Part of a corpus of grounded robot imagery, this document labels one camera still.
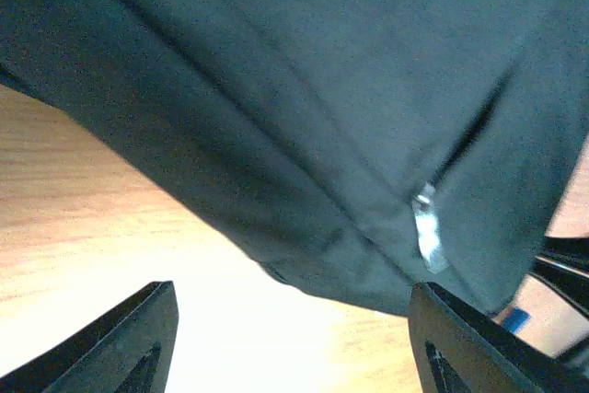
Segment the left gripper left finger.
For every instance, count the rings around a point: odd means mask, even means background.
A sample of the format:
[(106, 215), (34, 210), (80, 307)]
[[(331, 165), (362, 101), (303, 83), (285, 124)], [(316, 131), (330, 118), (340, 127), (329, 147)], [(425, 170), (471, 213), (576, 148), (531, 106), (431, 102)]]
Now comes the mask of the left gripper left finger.
[(149, 283), (67, 340), (2, 376), (1, 390), (163, 392), (178, 324), (174, 283)]

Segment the black student backpack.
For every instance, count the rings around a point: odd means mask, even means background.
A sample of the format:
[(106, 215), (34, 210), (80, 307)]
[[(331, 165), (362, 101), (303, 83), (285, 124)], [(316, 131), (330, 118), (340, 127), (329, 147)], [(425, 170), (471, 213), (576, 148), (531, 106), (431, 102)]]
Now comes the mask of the black student backpack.
[(1, 80), (281, 283), (494, 314), (588, 133), (588, 0), (1, 0)]

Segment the blue cap white pen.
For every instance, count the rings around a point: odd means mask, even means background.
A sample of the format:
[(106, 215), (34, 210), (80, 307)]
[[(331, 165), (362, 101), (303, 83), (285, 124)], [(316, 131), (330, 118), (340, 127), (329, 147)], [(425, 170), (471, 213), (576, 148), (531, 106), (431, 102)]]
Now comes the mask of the blue cap white pen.
[(501, 321), (501, 326), (510, 331), (517, 333), (530, 319), (530, 315), (519, 307), (512, 307)]

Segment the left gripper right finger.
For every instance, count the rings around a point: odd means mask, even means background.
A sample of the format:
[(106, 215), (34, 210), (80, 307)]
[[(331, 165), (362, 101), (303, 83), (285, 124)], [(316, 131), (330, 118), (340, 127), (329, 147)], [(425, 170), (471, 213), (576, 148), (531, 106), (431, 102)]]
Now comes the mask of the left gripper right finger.
[(418, 283), (410, 343), (424, 392), (586, 392), (588, 378), (436, 283)]

